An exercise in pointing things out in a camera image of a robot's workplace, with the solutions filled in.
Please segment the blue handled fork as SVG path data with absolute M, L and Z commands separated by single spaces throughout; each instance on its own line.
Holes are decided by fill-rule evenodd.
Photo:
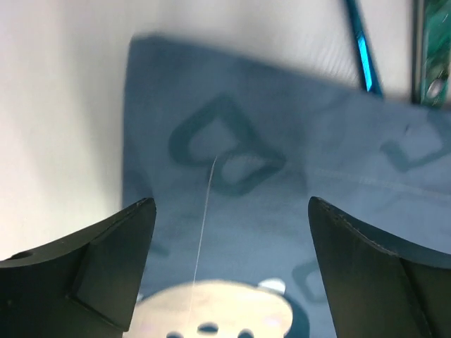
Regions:
M 368 93 L 382 97 L 383 91 L 378 79 L 378 72 L 373 61 L 369 40 L 366 36 L 366 28 L 359 10 L 358 1 L 344 0 L 344 3 L 347 9 L 351 34 L 354 40 L 356 60 L 362 83 L 362 89 Z

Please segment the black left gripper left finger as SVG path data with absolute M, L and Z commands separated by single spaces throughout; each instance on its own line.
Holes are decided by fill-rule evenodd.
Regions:
M 2 337 L 122 337 L 154 231 L 141 199 L 111 217 L 1 262 Z

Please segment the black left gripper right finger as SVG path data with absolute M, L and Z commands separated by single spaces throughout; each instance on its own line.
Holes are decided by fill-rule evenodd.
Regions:
M 450 255 L 318 197 L 308 218 L 338 337 L 449 337 Z

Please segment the green handled metal spoon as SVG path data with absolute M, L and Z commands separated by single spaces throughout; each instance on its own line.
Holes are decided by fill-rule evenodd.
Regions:
M 441 107 L 450 78 L 450 1 L 414 2 L 412 98 Z

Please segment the blue cartoon placemat cloth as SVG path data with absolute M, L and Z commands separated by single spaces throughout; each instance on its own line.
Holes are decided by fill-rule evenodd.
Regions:
M 309 230 L 317 196 L 450 250 L 450 114 L 158 35 L 131 40 L 123 203 L 157 216 L 140 299 L 281 279 L 292 335 L 333 337 Z

